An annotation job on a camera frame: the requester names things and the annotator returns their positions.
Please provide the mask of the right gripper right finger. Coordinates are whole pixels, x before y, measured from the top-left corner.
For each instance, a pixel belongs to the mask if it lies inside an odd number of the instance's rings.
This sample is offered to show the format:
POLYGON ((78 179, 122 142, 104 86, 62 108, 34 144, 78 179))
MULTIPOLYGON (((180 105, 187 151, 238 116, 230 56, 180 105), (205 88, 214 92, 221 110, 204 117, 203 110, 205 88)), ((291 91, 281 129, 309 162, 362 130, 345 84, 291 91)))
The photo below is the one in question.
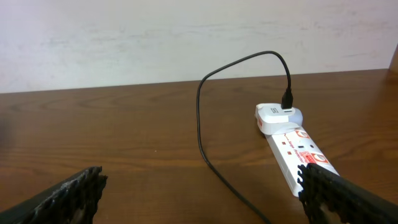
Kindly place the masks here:
POLYGON ((298 199, 310 223, 397 223, 396 204, 317 164, 298 168, 298 199))

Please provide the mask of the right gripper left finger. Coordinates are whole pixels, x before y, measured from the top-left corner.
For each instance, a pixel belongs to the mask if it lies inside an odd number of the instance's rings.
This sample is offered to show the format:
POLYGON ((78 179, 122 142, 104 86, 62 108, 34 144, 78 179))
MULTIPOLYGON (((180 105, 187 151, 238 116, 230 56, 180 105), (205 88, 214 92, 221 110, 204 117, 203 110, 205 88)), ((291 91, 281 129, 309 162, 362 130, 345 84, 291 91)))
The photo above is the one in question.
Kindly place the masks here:
POLYGON ((93 223, 107 176, 87 167, 34 197, 1 212, 2 224, 93 223))

